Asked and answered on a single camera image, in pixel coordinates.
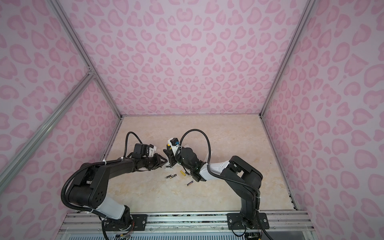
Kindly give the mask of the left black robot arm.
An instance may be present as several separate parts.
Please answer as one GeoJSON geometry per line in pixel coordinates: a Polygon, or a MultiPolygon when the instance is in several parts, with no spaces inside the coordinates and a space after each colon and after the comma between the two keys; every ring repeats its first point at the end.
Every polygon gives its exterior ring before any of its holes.
{"type": "Polygon", "coordinates": [[[156,153],[155,146],[136,144],[134,152],[127,157],[82,164],[64,183],[62,203],[72,210],[90,212],[127,228],[132,222],[130,209],[108,196],[109,180],[124,174],[156,170],[167,162],[156,153]]]}

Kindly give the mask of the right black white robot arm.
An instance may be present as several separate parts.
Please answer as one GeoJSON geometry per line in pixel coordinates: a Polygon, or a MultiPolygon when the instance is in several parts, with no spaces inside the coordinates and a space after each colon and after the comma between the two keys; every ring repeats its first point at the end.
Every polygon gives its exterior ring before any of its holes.
{"type": "Polygon", "coordinates": [[[260,187],[263,175],[238,156],[222,163],[211,163],[212,150],[208,149],[207,160],[201,161],[191,148],[163,150],[171,166],[181,165],[195,182],[223,180],[241,198],[241,223],[249,229],[260,224],[260,187]]]}

